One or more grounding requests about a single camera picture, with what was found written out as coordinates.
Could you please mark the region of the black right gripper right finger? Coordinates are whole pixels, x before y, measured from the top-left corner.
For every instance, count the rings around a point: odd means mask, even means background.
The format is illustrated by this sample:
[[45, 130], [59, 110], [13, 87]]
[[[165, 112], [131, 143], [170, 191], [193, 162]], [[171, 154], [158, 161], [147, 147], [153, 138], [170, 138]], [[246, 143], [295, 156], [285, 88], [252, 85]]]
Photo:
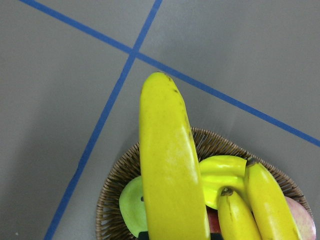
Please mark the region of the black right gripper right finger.
[[222, 235], [218, 232], [214, 232], [210, 234], [211, 240], [222, 240]]

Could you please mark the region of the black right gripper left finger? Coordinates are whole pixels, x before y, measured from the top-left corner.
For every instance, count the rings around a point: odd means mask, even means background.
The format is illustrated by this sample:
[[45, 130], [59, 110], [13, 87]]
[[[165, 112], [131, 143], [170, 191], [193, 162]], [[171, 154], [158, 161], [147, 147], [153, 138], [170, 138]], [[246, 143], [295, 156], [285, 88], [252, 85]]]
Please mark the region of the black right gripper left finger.
[[139, 240], [149, 240], [149, 233], [148, 233], [148, 231], [141, 231], [141, 232], [138, 234], [138, 239], [139, 239]]

